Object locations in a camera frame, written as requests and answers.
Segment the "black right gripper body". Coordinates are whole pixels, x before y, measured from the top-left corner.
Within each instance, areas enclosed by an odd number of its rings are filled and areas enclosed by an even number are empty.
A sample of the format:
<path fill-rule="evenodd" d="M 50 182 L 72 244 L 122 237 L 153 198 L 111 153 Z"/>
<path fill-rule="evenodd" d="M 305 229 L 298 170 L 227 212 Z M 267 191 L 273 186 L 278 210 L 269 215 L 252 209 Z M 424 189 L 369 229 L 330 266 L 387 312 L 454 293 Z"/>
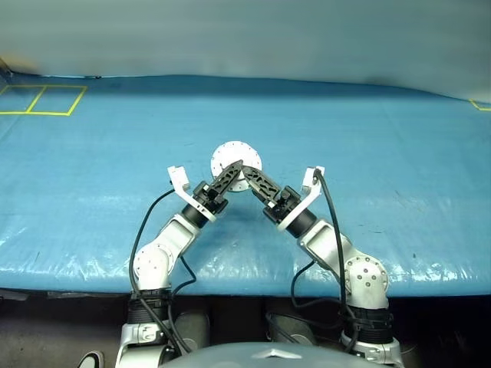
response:
<path fill-rule="evenodd" d="M 275 224 L 281 223 L 301 202 L 301 196 L 290 186 L 286 186 L 275 200 L 273 207 L 263 209 L 265 216 Z"/>

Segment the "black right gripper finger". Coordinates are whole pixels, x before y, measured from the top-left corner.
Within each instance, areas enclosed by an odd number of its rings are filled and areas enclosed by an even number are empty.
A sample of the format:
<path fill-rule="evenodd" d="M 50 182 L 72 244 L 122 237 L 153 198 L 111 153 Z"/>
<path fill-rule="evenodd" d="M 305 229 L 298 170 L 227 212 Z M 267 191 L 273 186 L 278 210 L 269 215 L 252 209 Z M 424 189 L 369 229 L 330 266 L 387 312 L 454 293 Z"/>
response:
<path fill-rule="evenodd" d="M 281 188 L 264 172 L 252 166 L 243 166 L 242 173 L 253 194 L 263 203 L 276 203 Z"/>

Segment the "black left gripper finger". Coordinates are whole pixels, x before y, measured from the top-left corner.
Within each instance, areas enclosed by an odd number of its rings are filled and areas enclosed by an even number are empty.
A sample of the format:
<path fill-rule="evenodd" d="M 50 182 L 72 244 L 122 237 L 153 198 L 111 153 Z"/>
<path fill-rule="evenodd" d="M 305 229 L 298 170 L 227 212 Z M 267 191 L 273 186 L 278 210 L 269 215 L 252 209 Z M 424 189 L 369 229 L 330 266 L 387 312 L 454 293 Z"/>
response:
<path fill-rule="evenodd" d="M 237 181 L 243 166 L 243 160 L 229 164 L 209 185 L 209 194 L 212 200 L 223 197 Z"/>

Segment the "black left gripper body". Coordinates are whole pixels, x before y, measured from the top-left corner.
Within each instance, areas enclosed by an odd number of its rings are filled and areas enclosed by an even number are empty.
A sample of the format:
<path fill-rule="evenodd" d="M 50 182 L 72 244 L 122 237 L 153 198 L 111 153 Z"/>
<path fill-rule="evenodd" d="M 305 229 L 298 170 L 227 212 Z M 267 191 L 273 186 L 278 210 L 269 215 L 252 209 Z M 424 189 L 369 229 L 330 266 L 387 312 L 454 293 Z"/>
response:
<path fill-rule="evenodd" d="M 227 206 L 227 199 L 224 198 L 226 191 L 227 188 L 223 184 L 208 184 L 202 181 L 193 190 L 193 198 L 216 215 Z"/>

